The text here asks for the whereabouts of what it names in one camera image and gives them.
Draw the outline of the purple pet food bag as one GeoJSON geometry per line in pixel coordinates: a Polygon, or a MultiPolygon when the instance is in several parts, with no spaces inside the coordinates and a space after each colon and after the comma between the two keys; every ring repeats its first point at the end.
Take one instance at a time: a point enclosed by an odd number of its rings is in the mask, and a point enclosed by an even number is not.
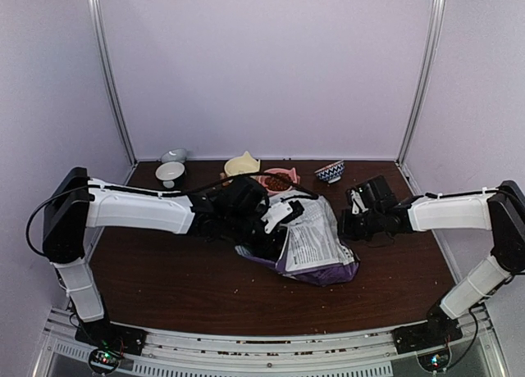
{"type": "Polygon", "coordinates": [[[274,207],[299,202],[304,212],[283,226],[284,244],[272,257],[262,257],[245,245],[237,245],[238,255],[276,272],[278,275],[325,287],[351,281],[358,273],[359,259],[340,241],[336,216],[330,203],[320,196],[292,190],[270,197],[274,207]]]}

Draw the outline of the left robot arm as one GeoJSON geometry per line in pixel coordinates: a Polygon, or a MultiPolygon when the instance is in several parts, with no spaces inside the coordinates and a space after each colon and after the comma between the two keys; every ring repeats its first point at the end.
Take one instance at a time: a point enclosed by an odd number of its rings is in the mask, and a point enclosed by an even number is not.
{"type": "Polygon", "coordinates": [[[84,232],[88,228],[126,227],[224,239],[260,257],[274,257],[282,248],[284,230],[267,214],[266,189],[248,175],[228,185],[218,180],[182,192],[132,188],[90,178],[86,169],[70,171],[44,209],[43,254],[58,271],[85,326],[99,347],[118,339],[114,324],[86,261],[84,232]]]}

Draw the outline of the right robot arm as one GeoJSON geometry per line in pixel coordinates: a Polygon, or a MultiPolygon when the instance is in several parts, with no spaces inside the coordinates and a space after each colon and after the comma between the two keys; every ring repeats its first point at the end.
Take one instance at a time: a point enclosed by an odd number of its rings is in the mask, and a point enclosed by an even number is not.
{"type": "Polygon", "coordinates": [[[495,188],[461,193],[426,193],[399,201],[379,175],[346,192],[339,232],[353,241],[375,234],[390,237],[435,230],[479,229],[491,233],[493,247],[429,311],[421,339],[439,344],[452,331],[452,320],[484,300],[510,278],[524,272],[524,193],[513,180],[495,188]]]}

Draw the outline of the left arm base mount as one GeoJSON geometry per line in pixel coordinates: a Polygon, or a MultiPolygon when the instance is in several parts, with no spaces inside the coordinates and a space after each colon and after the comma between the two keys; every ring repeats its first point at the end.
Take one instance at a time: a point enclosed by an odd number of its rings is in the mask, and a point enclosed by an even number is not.
{"type": "Polygon", "coordinates": [[[78,320],[76,341],[118,354],[139,356],[142,353],[147,332],[143,329],[112,323],[104,301],[102,301],[102,318],[91,322],[83,320],[76,309],[76,304],[73,302],[72,305],[78,320]]]}

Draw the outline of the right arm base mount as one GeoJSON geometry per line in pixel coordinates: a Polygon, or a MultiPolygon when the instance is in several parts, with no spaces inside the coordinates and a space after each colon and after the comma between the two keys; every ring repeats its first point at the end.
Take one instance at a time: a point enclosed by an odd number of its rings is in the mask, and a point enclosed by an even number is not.
{"type": "Polygon", "coordinates": [[[451,319],[442,310],[440,299],[428,310],[424,322],[400,326],[391,334],[398,354],[445,346],[463,337],[458,319],[451,319]]]}

